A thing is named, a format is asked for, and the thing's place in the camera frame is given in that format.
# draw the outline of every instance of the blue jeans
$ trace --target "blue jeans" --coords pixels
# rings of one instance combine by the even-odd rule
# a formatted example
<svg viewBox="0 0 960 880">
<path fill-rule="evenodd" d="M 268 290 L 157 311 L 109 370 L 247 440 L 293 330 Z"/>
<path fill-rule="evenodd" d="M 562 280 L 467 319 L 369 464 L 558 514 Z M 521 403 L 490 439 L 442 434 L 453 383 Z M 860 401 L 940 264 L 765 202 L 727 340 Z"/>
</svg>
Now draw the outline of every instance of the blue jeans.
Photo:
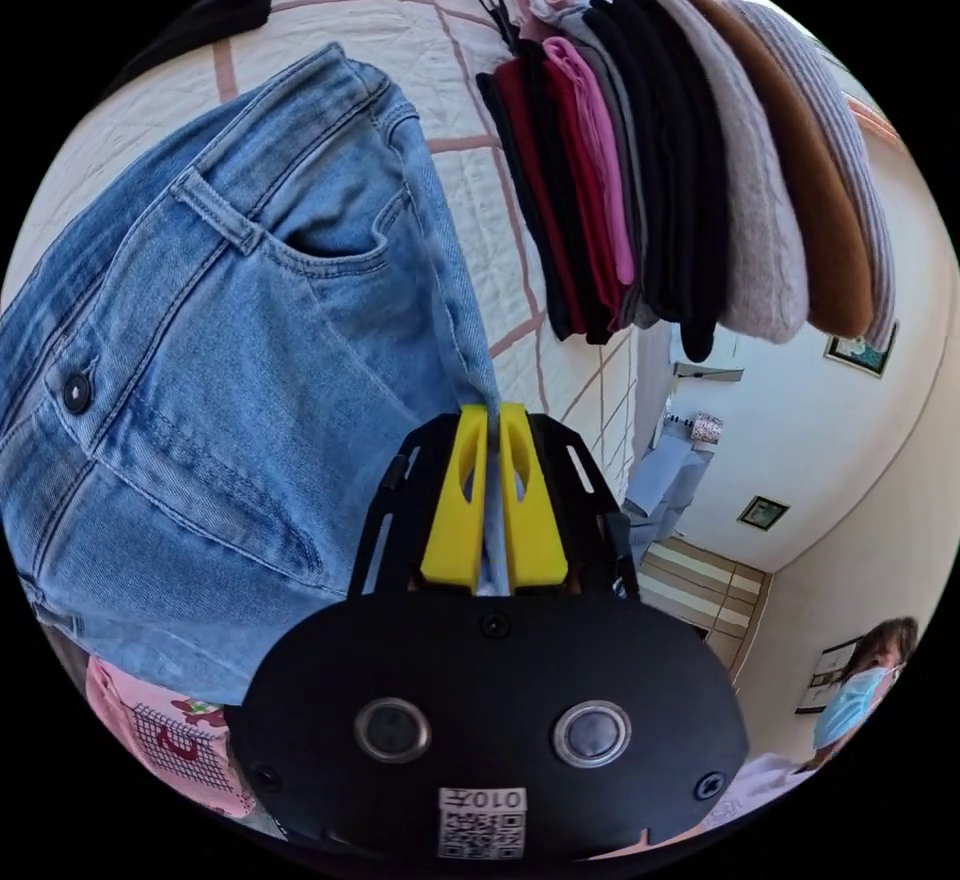
<svg viewBox="0 0 960 880">
<path fill-rule="evenodd" d="M 407 433 L 498 410 L 419 119 L 337 44 L 76 217 L 0 318 L 0 369 L 0 516 L 38 619 L 217 703 L 343 599 Z"/>
</svg>

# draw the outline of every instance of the red shirt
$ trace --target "red shirt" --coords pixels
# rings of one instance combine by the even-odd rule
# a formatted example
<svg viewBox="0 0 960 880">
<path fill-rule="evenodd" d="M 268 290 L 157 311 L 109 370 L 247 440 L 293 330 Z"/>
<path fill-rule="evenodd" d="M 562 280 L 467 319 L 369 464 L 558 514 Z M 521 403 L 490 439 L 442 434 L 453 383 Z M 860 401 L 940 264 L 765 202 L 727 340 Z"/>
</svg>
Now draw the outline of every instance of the red shirt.
<svg viewBox="0 0 960 880">
<path fill-rule="evenodd" d="M 547 234 L 547 242 L 550 244 L 553 263 L 560 279 L 564 299 L 567 301 L 567 309 L 570 311 L 570 326 L 574 333 L 586 333 L 587 327 L 580 302 L 577 300 L 577 288 L 573 282 L 570 261 L 563 245 L 563 235 L 557 223 L 553 204 L 550 202 L 550 191 L 537 155 L 536 137 L 530 111 L 527 109 L 520 61 L 510 60 L 497 67 L 493 72 L 493 82 L 506 108 L 510 127 L 513 130 L 513 139 L 520 154 L 520 163 L 526 174 L 530 191 L 533 193 L 534 202 L 540 211 L 540 219 Z"/>
</svg>

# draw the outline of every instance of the hair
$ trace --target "hair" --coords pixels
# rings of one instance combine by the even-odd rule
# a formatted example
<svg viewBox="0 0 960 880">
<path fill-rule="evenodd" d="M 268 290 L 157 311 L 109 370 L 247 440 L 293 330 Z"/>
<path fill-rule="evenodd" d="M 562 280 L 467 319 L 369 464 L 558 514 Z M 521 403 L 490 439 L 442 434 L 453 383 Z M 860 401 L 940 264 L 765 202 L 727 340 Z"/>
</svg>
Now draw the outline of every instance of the hair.
<svg viewBox="0 0 960 880">
<path fill-rule="evenodd" d="M 906 663 L 917 648 L 919 632 L 920 628 L 913 617 L 897 617 L 878 623 L 860 638 L 850 662 L 840 675 L 840 683 L 846 683 L 855 673 L 868 669 L 874 658 L 894 647 L 900 652 L 900 663 Z"/>
</svg>

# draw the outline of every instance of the blue face mask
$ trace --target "blue face mask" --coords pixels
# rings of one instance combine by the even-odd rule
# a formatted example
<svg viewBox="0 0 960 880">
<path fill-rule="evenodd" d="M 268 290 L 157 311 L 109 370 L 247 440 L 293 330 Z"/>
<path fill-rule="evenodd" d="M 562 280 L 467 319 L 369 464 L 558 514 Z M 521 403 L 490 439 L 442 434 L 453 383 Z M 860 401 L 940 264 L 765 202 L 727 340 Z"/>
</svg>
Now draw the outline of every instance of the blue face mask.
<svg viewBox="0 0 960 880">
<path fill-rule="evenodd" d="M 867 719 L 870 701 L 889 672 L 885 667 L 874 667 L 856 673 L 834 694 L 814 727 L 814 750 L 836 743 Z"/>
</svg>

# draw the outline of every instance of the woman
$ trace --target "woman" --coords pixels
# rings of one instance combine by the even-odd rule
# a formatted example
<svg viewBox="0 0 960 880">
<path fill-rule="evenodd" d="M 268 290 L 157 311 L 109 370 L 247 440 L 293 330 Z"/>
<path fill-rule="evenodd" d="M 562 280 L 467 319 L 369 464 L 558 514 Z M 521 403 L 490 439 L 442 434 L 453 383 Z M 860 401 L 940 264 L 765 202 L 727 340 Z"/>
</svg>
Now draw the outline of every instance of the woman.
<svg viewBox="0 0 960 880">
<path fill-rule="evenodd" d="M 748 760 L 716 806 L 692 830 L 660 844 L 651 845 L 644 837 L 632 847 L 604 856 L 619 857 L 677 843 L 756 810 L 802 783 L 846 746 L 874 711 L 913 655 L 918 633 L 913 617 L 898 617 L 884 620 L 861 638 L 840 676 L 840 688 L 817 719 L 814 753 L 806 763 L 797 764 L 773 753 Z"/>
</svg>

